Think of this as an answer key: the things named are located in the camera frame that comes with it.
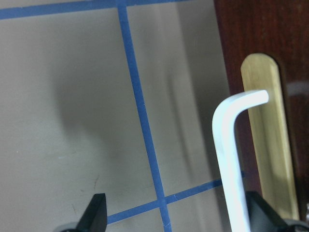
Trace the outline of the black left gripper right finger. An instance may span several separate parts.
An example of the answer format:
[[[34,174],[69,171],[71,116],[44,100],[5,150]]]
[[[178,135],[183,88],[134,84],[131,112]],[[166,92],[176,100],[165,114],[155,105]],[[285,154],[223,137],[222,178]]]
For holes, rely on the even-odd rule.
[[[246,202],[252,232],[287,232],[287,223],[255,191],[246,192]]]

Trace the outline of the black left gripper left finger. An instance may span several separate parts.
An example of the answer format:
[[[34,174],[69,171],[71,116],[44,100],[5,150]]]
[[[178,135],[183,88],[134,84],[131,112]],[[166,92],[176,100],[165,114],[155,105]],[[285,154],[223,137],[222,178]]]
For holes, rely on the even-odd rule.
[[[94,194],[79,223],[76,232],[105,232],[107,228],[107,203],[105,193]]]

